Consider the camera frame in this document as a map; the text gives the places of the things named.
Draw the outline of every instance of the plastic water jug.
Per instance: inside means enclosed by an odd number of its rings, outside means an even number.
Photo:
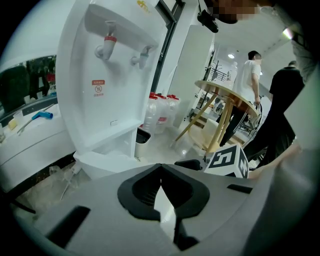
[[[174,125],[174,121],[176,119],[176,114],[178,112],[180,99],[176,97],[176,95],[168,95],[169,101],[169,117],[167,121],[167,127],[171,127]]]
[[[160,117],[155,127],[155,134],[162,134],[167,127],[169,117],[169,100],[167,97],[157,94],[158,103],[160,105]]]
[[[149,100],[146,106],[146,112],[144,117],[144,123],[141,128],[146,132],[151,134],[151,137],[154,136],[156,125],[160,116],[160,106],[158,103],[158,97],[150,94]]]

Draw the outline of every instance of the trash bin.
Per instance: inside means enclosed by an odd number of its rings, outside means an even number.
[[[137,129],[136,139],[135,139],[135,151],[134,156],[136,158],[143,157],[146,149],[148,147],[149,141],[151,138],[151,134],[141,128]]]

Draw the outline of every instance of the water faucet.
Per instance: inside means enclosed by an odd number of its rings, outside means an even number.
[[[147,45],[143,48],[142,52],[140,53],[140,58],[134,56],[131,58],[130,62],[132,65],[136,65],[139,63],[139,68],[143,70],[146,66],[148,57],[149,57],[149,51],[152,49],[152,46]]]
[[[104,38],[104,44],[97,46],[97,48],[94,51],[94,54],[98,58],[107,61],[110,59],[117,42],[117,38],[114,36],[117,27],[116,21],[114,20],[107,20],[104,23],[107,27],[107,33]]]

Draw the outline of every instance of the plastic cup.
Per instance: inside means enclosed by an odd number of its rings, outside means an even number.
[[[30,95],[25,96],[23,99],[24,99],[24,103],[28,104],[30,102]]]
[[[22,125],[24,122],[24,115],[22,114],[22,110],[17,111],[13,114],[13,118],[16,120],[17,125]]]
[[[39,92],[37,92],[36,93],[36,97],[38,98],[38,99],[42,99],[42,91],[39,91]]]

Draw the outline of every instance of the white counter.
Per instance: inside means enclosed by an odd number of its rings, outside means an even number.
[[[21,125],[12,131],[4,127],[5,141],[0,144],[0,184],[9,191],[48,165],[76,151],[61,117],[58,104],[47,110],[51,120],[39,117],[18,136]],[[26,123],[38,111],[24,116]]]

